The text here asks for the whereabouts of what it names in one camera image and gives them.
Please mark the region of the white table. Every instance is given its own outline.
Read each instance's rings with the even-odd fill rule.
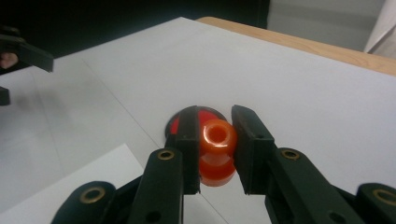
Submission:
[[[396,77],[197,21],[177,19],[0,77],[0,212],[126,144],[145,166],[189,105],[256,111],[279,147],[301,150],[335,186],[396,187]],[[186,223],[269,223],[238,176],[185,198]]]

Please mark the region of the orange cylinder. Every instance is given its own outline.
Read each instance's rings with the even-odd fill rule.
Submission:
[[[218,187],[231,180],[236,138],[233,126],[225,120],[211,119],[201,126],[199,168],[203,184]]]

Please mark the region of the red object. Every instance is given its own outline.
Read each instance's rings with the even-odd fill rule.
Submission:
[[[231,180],[236,138],[233,126],[225,120],[211,119],[201,125],[199,170],[203,184],[218,187]]]

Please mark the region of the wooden table edge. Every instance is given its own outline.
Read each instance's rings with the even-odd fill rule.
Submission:
[[[339,62],[353,64],[396,77],[396,60],[391,58],[368,54],[353,49],[344,49],[292,35],[283,35],[281,33],[214,17],[203,17],[198,19],[198,21],[241,35],[248,35],[285,47],[299,49]]]

